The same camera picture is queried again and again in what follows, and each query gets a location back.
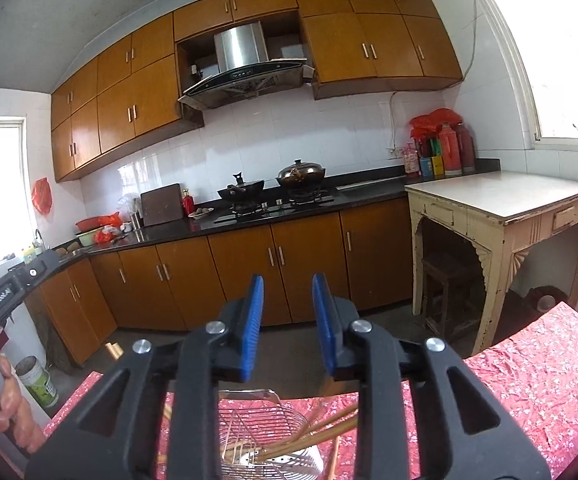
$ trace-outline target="white tile wall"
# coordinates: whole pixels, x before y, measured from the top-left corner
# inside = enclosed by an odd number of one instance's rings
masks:
[[[181,183],[197,202],[242,171],[246,180],[275,176],[296,158],[327,174],[401,164],[390,160],[390,92],[314,101],[311,88],[278,92],[205,112],[205,127],[165,140],[84,177],[87,214],[108,214],[126,193]],[[392,102],[396,144],[409,138],[413,117],[443,107],[441,92],[399,92]]]

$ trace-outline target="wire dish rack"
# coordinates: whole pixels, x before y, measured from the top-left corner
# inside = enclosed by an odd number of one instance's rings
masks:
[[[221,468],[230,480],[315,480],[324,471],[317,446],[258,461],[258,454],[270,444],[302,434],[307,419],[296,410],[282,406],[271,390],[222,391],[221,399],[251,400],[251,405],[228,407],[221,403],[219,435]]]

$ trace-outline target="range hood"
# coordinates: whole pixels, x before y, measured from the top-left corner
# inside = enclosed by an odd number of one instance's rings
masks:
[[[187,88],[178,99],[197,110],[298,88],[313,75],[305,58],[270,60],[260,22],[220,32],[213,42],[220,72]]]

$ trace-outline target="wooden cutting board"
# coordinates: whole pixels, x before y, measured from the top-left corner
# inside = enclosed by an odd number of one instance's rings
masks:
[[[184,217],[180,184],[159,187],[142,193],[144,226],[164,224]]]

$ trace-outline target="human hand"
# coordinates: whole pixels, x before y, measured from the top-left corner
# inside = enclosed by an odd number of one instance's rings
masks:
[[[34,421],[31,407],[20,392],[18,381],[12,374],[12,366],[5,355],[0,354],[0,373],[4,385],[0,393],[0,433],[13,421],[13,436],[16,444],[34,453],[45,442],[45,435]]]

